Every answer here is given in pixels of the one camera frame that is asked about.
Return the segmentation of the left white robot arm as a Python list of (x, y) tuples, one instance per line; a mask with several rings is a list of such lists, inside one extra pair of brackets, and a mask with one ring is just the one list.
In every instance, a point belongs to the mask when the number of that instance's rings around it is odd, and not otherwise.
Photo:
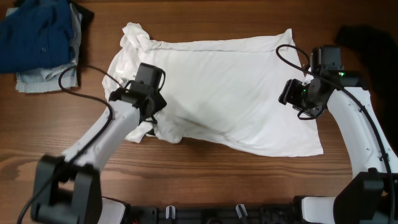
[(166, 106), (153, 88), (118, 88), (92, 127), (61, 156), (44, 155), (25, 210), (38, 223), (127, 223), (130, 206), (102, 195), (100, 175), (124, 138)]

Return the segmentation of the white t-shirt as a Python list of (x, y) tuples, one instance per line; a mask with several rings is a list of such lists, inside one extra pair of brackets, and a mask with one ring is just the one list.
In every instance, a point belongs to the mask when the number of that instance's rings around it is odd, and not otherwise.
[(143, 122), (127, 135), (141, 142), (149, 131), (178, 143), (194, 138), (269, 157), (307, 157), (323, 153), (315, 121), (298, 119), (279, 102), (288, 80), (303, 80), (292, 30), (245, 39), (170, 43), (152, 40), (136, 23), (123, 29), (121, 50), (113, 58), (106, 94), (137, 77), (147, 63), (165, 72), (161, 95), (166, 107), (155, 123)]

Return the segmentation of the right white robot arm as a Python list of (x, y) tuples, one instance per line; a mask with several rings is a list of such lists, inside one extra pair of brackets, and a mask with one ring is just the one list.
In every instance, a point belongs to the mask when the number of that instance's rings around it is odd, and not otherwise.
[(290, 79), (279, 102), (305, 119), (328, 110), (348, 150), (352, 181), (336, 196), (297, 196), (304, 223), (397, 223), (397, 155), (371, 105), (367, 84), (354, 71), (327, 70), (308, 83)]

